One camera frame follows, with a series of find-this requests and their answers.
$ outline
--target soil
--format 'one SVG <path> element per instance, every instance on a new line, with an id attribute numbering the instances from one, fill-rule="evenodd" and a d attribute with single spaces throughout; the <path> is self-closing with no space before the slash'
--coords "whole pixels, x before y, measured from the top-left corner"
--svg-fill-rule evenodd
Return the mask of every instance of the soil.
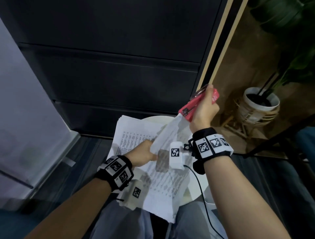
<path id="1" fill-rule="evenodd" d="M 261 106 L 267 106 L 267 107 L 271 107 L 271 103 L 269 100 L 267 100 L 266 98 L 256 95 L 256 94 L 248 94 L 246 95 L 247 98 L 249 98 L 252 102 L 261 105 Z"/>

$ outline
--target wristband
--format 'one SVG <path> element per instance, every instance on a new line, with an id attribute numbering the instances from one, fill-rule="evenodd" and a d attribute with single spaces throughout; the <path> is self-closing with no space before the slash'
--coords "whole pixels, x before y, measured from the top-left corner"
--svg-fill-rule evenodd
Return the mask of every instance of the wristband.
<path id="1" fill-rule="evenodd" d="M 198 174 L 205 174 L 203 164 L 219 156 L 231 156 L 233 148 L 226 142 L 223 135 L 218 134 L 214 128 L 198 130 L 192 135 L 190 141 L 194 157 L 193 168 Z"/>
<path id="2" fill-rule="evenodd" d="M 94 178 L 107 181 L 112 191 L 122 191 L 133 178 L 132 163 L 123 155 L 110 157 L 98 167 Z"/>

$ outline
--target jeans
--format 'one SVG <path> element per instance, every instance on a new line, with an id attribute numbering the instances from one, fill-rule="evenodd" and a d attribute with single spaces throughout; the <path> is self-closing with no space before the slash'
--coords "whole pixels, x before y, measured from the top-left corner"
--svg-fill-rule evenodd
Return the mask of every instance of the jeans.
<path id="1" fill-rule="evenodd" d="M 208 208 L 213 227 L 227 239 L 225 230 Z M 112 201 L 105 207 L 92 231 L 91 239 L 153 239 L 150 213 L 136 208 L 134 211 Z M 169 224 L 166 239 L 220 238 L 211 228 L 203 202 L 194 201 L 179 207 L 176 221 Z"/>

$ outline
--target black cable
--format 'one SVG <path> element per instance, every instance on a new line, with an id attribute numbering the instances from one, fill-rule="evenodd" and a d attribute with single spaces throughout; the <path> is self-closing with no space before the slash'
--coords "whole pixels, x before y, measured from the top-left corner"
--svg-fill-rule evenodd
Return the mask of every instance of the black cable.
<path id="1" fill-rule="evenodd" d="M 196 177 L 196 179 L 197 179 L 197 181 L 198 181 L 198 184 L 199 184 L 199 187 L 200 187 L 200 191 L 201 191 L 201 196 L 202 196 L 202 199 L 203 199 L 203 204 L 204 204 L 204 207 L 206 208 L 206 213 L 207 213 L 207 217 L 208 217 L 210 226 L 212 227 L 212 229 L 213 229 L 222 239 L 224 239 L 224 238 L 221 236 L 221 234 L 218 233 L 217 230 L 214 229 L 214 227 L 213 227 L 212 224 L 211 224 L 210 217 L 209 217 L 209 214 L 208 214 L 208 209 L 207 209 L 207 206 L 206 206 L 206 201 L 204 200 L 202 188 L 201 188 L 201 185 L 200 185 L 200 182 L 199 182 L 199 180 L 198 180 L 197 175 L 196 175 L 195 172 L 194 172 L 190 167 L 188 167 L 187 165 L 184 165 L 184 167 L 189 168 L 189 169 L 192 171 L 192 173 L 195 175 L 195 177 Z"/>

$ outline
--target forearm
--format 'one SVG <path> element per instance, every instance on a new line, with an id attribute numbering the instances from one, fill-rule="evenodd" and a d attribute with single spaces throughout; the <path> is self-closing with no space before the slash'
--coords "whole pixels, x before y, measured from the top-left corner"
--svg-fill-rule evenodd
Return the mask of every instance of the forearm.
<path id="1" fill-rule="evenodd" d="M 231 158 L 211 159 L 204 168 L 230 239 L 290 238 L 276 214 Z"/>
<path id="2" fill-rule="evenodd" d="M 25 238 L 82 238 L 110 193 L 108 182 L 93 179 L 55 209 Z"/>

